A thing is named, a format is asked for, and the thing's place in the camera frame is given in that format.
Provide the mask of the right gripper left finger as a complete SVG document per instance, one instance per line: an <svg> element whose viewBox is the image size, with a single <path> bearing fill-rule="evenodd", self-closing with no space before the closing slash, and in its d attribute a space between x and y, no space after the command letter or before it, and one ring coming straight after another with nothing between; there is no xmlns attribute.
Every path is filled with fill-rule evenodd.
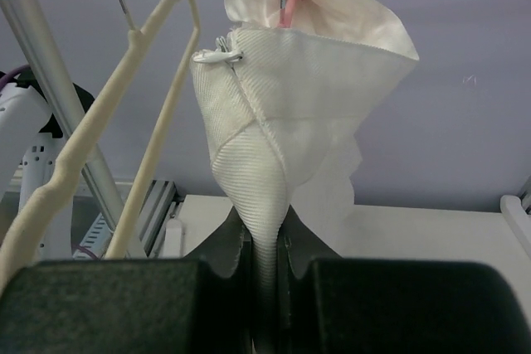
<svg viewBox="0 0 531 354"><path fill-rule="evenodd" d="M54 261L1 297L4 353L249 353L251 237L235 211L180 259Z"/></svg>

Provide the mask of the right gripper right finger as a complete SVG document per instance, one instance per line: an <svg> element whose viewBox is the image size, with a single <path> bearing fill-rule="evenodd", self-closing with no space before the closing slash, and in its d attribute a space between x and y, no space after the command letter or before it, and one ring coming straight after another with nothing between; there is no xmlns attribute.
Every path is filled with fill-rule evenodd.
<svg viewBox="0 0 531 354"><path fill-rule="evenodd" d="M527 353L514 291L471 261L346 259L289 210L277 241L279 353Z"/></svg>

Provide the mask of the white pleated skirt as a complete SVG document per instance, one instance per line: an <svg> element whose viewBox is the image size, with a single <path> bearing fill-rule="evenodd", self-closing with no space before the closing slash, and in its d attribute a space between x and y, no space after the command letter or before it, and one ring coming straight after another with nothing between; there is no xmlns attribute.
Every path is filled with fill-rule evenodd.
<svg viewBox="0 0 531 354"><path fill-rule="evenodd" d="M210 165L252 238L252 335L276 349L276 241L295 190L415 67L399 17L376 0L224 0L233 29L191 71Z"/></svg>

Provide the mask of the cream velvet hanger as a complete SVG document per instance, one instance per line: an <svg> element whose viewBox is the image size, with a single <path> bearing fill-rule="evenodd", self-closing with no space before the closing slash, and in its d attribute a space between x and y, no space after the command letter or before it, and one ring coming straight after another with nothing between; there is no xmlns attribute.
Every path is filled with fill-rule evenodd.
<svg viewBox="0 0 531 354"><path fill-rule="evenodd" d="M1 286L7 287L12 277L33 260L37 247L52 218L70 200L76 191L79 175L89 155L94 151L100 135L114 114L130 85L134 74L144 60L153 39L164 24L173 6L180 0L160 0L146 23L129 32L129 48L89 111L78 124L61 150L51 180L37 188L10 226L1 247ZM192 14L193 31L176 75L168 90L140 164L124 209L120 215L106 259L122 259L133 239L137 218L149 184L152 181L160 154L172 122L187 68L200 36L200 19L196 0L188 0Z"/></svg>

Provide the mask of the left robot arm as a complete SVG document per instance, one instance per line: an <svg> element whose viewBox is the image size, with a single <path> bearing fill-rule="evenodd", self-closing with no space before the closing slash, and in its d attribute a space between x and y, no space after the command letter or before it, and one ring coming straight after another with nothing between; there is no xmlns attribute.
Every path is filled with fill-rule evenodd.
<svg viewBox="0 0 531 354"><path fill-rule="evenodd" d="M29 65L1 74L1 237L32 193L51 178L63 132ZM47 228L36 258L97 259L73 240L76 199L71 198Z"/></svg>

